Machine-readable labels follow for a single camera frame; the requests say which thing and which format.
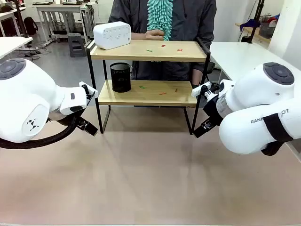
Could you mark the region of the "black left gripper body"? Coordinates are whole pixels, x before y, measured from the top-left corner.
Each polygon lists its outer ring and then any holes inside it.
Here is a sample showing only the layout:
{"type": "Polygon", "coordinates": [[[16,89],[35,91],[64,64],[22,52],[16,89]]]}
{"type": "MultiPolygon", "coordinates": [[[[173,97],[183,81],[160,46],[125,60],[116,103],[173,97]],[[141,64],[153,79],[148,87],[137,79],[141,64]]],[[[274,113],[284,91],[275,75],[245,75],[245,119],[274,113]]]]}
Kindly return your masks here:
{"type": "Polygon", "coordinates": [[[71,115],[71,127],[72,128],[79,128],[84,129],[85,128],[85,119],[82,118],[82,112],[77,112],[71,115]]]}

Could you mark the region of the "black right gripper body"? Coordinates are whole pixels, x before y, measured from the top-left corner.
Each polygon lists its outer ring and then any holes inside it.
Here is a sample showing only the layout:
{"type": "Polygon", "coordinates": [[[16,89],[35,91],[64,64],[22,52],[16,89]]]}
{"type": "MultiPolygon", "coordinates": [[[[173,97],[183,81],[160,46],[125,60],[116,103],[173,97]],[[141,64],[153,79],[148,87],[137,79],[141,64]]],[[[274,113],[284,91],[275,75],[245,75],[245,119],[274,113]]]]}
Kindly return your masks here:
{"type": "Polygon", "coordinates": [[[223,120],[223,118],[220,116],[220,114],[217,111],[217,106],[216,106],[217,100],[218,97],[212,98],[210,101],[207,102],[207,104],[203,108],[204,112],[209,117],[205,121],[206,129],[212,129],[215,126],[220,126],[220,123],[223,120]]]}

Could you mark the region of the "person right hand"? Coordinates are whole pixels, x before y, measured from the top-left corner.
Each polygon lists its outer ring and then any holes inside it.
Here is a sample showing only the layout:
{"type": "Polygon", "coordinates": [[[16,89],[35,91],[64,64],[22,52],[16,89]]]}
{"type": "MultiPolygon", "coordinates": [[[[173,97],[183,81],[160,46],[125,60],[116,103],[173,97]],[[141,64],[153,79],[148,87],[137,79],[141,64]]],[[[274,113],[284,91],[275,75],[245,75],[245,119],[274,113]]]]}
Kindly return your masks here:
{"type": "Polygon", "coordinates": [[[161,30],[149,30],[145,33],[145,40],[164,40],[164,32],[161,30]]]}

